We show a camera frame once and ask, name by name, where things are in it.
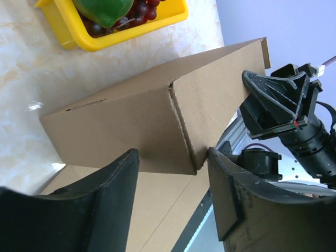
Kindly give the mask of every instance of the cardboard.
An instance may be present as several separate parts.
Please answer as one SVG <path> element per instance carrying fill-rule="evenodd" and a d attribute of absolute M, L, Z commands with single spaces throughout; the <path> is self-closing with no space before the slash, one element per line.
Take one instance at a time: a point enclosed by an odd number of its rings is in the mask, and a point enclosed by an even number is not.
<path fill-rule="evenodd" d="M 42 194 L 97 170 L 67 165 Z M 208 189 L 206 164 L 196 176 L 139 173 L 126 252 L 170 252 Z"/>
<path fill-rule="evenodd" d="M 140 171 L 196 174 L 247 92 L 265 73 L 266 39 L 179 58 L 41 118 L 63 162 L 104 167 L 130 148 Z"/>

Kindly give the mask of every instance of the marble tabletop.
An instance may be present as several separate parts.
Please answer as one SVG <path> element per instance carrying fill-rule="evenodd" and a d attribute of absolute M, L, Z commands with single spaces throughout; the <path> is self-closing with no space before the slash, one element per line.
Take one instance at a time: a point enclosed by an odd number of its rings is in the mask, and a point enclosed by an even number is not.
<path fill-rule="evenodd" d="M 92 53 L 63 50 L 36 0 L 0 0 L 0 185 L 34 194 L 65 166 L 42 115 L 164 62 L 223 46 L 216 1 L 187 2 L 186 21 Z"/>

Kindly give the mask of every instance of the green avocado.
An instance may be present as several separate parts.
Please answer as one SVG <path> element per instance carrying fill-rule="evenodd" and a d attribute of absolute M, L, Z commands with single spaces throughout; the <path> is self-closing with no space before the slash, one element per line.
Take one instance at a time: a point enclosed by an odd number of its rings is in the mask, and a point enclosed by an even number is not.
<path fill-rule="evenodd" d="M 72 0 L 77 10 L 103 28 L 112 27 L 131 9 L 134 0 Z"/>

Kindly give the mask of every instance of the yellow basket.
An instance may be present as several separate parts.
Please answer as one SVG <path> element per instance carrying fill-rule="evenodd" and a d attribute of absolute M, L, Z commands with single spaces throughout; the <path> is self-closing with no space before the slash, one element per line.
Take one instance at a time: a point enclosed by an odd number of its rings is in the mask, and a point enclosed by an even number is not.
<path fill-rule="evenodd" d="M 188 17 L 186 0 L 166 0 L 160 2 L 157 7 L 155 20 L 99 38 L 92 38 L 86 31 L 72 0 L 38 0 L 35 7 L 42 9 L 58 41 L 67 50 L 79 46 L 86 51 L 97 51 L 175 24 Z"/>

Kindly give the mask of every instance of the wall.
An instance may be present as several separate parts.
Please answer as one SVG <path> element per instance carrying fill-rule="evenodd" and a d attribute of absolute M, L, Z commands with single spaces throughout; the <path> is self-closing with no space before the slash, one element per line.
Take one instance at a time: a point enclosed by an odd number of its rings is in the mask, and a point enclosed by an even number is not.
<path fill-rule="evenodd" d="M 276 70 L 288 63 L 320 65 L 336 55 L 336 1 L 312 0 L 236 0 L 217 1 L 225 45 L 267 36 L 272 63 Z M 336 108 L 336 62 L 320 78 L 324 92 L 319 100 Z M 329 113 L 319 105 L 316 115 L 326 128 Z M 275 151 L 289 154 L 278 139 L 263 141 Z"/>

